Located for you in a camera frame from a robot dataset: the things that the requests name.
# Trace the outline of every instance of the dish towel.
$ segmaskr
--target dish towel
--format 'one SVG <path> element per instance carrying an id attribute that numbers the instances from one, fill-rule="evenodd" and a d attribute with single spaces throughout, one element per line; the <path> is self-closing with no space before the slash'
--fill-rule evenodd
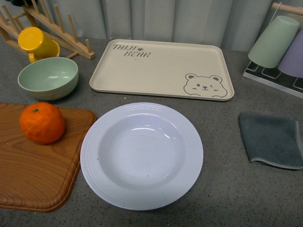
<path id="1" fill-rule="evenodd" d="M 286 169 L 303 168 L 299 123 L 291 118 L 240 113 L 242 139 L 252 163 Z"/>

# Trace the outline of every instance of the bear face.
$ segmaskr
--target bear face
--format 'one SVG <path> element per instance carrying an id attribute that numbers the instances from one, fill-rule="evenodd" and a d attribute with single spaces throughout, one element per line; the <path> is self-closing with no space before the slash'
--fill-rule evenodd
<path id="1" fill-rule="evenodd" d="M 227 90 L 221 84 L 222 78 L 219 76 L 198 77 L 196 74 L 189 73 L 185 78 L 187 82 L 183 89 L 189 95 L 221 98 L 227 95 Z"/>

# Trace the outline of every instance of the yellow mug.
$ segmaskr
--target yellow mug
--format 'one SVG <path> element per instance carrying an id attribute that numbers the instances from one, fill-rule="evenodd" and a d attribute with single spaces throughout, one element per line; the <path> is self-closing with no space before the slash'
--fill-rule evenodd
<path id="1" fill-rule="evenodd" d="M 31 63 L 60 54 L 59 44 L 37 27 L 28 27 L 22 30 L 18 37 L 18 44 L 28 53 Z"/>

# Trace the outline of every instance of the cup drying rack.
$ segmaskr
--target cup drying rack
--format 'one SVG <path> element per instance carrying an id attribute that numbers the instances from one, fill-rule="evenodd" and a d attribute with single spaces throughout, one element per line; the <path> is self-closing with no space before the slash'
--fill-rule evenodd
<path id="1" fill-rule="evenodd" d="M 81 55 L 82 57 L 85 57 L 89 60 L 95 58 L 95 53 L 91 50 L 89 39 L 85 40 L 86 45 L 82 44 L 78 40 L 70 14 L 67 14 L 67 17 L 71 27 L 72 35 L 67 33 L 63 27 L 58 5 L 54 5 L 54 8 L 57 14 L 59 25 L 55 24 L 52 21 L 44 0 L 39 1 L 43 8 L 44 14 L 39 10 L 35 0 L 31 1 L 33 4 L 32 6 L 30 6 L 26 0 L 23 0 L 24 4 L 22 7 L 24 13 L 15 16 L 12 16 L 7 7 L 5 5 L 2 5 L 2 8 L 5 11 L 7 18 L 5 18 L 2 12 L 0 11 L 0 34 L 2 35 L 5 43 L 8 46 L 18 50 L 19 52 L 25 55 L 28 55 L 27 52 L 25 52 L 19 47 L 18 42 L 15 40 L 18 40 L 20 32 L 24 29 L 23 25 L 20 23 L 19 18 L 27 17 L 31 26 L 38 27 L 38 24 L 36 22 L 37 20 L 43 25 L 45 25 L 48 29 L 50 29 L 54 34 L 56 34 L 53 35 L 46 32 L 49 37 L 54 39 L 60 46 L 72 52 L 72 54 L 66 56 L 66 58 L 72 58 L 76 55 Z"/>
<path id="2" fill-rule="evenodd" d="M 273 3 L 272 9 L 303 16 L 303 9 L 281 3 Z M 243 76 L 303 99 L 303 78 L 284 74 L 277 67 L 268 69 L 250 62 Z"/>

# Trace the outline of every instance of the speckled countertop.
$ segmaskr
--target speckled countertop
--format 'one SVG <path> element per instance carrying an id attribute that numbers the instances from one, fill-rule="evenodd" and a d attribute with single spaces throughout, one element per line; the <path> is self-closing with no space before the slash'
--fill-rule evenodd
<path id="1" fill-rule="evenodd" d="M 124 210 L 100 199 L 80 170 L 68 201 L 51 213 L 0 209 L 1 227 L 59 226 L 302 226 L 303 171 L 252 164 L 239 129 L 241 112 L 285 116 L 303 125 L 303 100 L 243 77 L 247 53 L 223 51 L 235 95 L 227 102 L 97 93 L 89 86 L 108 41 L 92 39 L 93 60 L 76 56 L 80 79 L 75 90 L 50 103 L 89 109 L 99 118 L 115 107 L 151 102 L 171 107 L 197 129 L 204 163 L 194 186 L 176 202 L 156 210 Z M 28 58 L 0 42 L 0 102 L 32 104 L 38 100 L 18 85 Z"/>

